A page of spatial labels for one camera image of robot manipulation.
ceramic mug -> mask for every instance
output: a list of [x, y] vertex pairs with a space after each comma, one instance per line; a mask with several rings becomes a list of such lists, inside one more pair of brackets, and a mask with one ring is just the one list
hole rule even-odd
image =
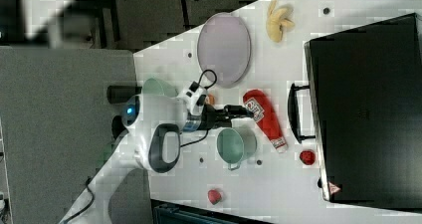
[[217, 137], [217, 150], [229, 164], [229, 170], [233, 171], [240, 167], [243, 160], [254, 155], [257, 139], [248, 127], [224, 128]]
[[142, 93], [162, 95], [170, 98], [177, 97], [177, 91], [174, 87], [172, 87], [169, 83], [156, 78], [149, 78], [143, 83]]

white tabletop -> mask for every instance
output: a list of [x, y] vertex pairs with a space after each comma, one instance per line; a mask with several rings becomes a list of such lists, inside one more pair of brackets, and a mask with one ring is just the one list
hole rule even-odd
[[34, 38], [46, 24], [74, 0], [22, 0], [25, 37]]
[[[422, 0], [279, 0], [279, 5], [294, 7], [292, 20], [296, 28], [285, 33], [280, 44], [266, 34], [265, 23], [270, 0], [259, 0], [232, 14], [241, 17], [252, 41], [250, 70], [232, 89], [213, 88], [218, 105], [242, 103], [249, 89], [267, 93], [279, 116], [279, 122], [290, 146], [278, 154], [251, 121], [238, 120], [234, 126], [250, 126], [258, 140], [255, 157], [242, 163], [240, 169], [229, 171], [216, 151], [216, 135], [210, 131], [206, 140], [183, 149], [176, 167], [165, 174], [149, 173], [151, 198], [184, 204], [232, 215], [264, 220], [271, 223], [422, 223], [422, 216], [372, 208], [337, 205], [323, 201], [317, 188], [317, 164], [304, 167], [298, 160], [300, 152], [315, 150], [312, 140], [298, 144], [288, 122], [287, 100], [292, 82], [307, 79], [304, 43], [325, 36], [397, 17], [422, 9]], [[331, 13], [325, 16], [324, 7]], [[201, 71], [196, 58], [196, 44], [201, 27], [180, 34], [134, 54], [136, 74], [142, 83], [156, 77], [168, 81], [178, 91], [188, 81], [197, 80]], [[303, 91], [303, 127], [313, 133], [312, 112], [307, 91]], [[201, 137], [203, 132], [183, 134], [182, 142]], [[263, 164], [258, 166], [256, 160]], [[218, 188], [223, 201], [213, 206], [207, 192]]]

white robot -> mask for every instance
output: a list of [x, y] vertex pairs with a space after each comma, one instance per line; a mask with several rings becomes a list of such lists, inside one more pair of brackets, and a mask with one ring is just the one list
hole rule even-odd
[[108, 204], [121, 182], [136, 168], [164, 173], [172, 169], [179, 158], [180, 134], [231, 126], [232, 118], [253, 117], [241, 106], [225, 106], [215, 110], [205, 104], [207, 89], [193, 82], [176, 98], [140, 94], [126, 104], [122, 122], [128, 132], [120, 135], [118, 146], [97, 175], [88, 180], [87, 188], [78, 197], [60, 224], [111, 224]]

red object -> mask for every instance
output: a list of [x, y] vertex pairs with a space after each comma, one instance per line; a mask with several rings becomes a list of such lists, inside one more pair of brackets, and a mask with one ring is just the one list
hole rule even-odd
[[217, 204], [219, 201], [221, 201], [221, 194], [220, 194], [220, 192], [218, 192], [216, 190], [209, 190], [208, 191], [208, 200], [210, 200], [210, 202], [213, 205]]
[[302, 151], [301, 155], [299, 155], [299, 158], [304, 165], [312, 165], [314, 162], [316, 162], [316, 155], [311, 150]]
[[243, 95], [243, 103], [248, 111], [254, 113], [255, 122], [276, 151], [287, 151], [288, 144], [283, 137], [279, 120], [268, 97], [259, 90], [252, 90]]

round plate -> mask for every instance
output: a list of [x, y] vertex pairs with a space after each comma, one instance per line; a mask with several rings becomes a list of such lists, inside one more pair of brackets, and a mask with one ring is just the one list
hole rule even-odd
[[[229, 13], [208, 19], [199, 35], [197, 53], [202, 71], [213, 70], [219, 86], [229, 87], [237, 82], [251, 57], [251, 39], [242, 19]], [[212, 74], [205, 76], [214, 81]]]

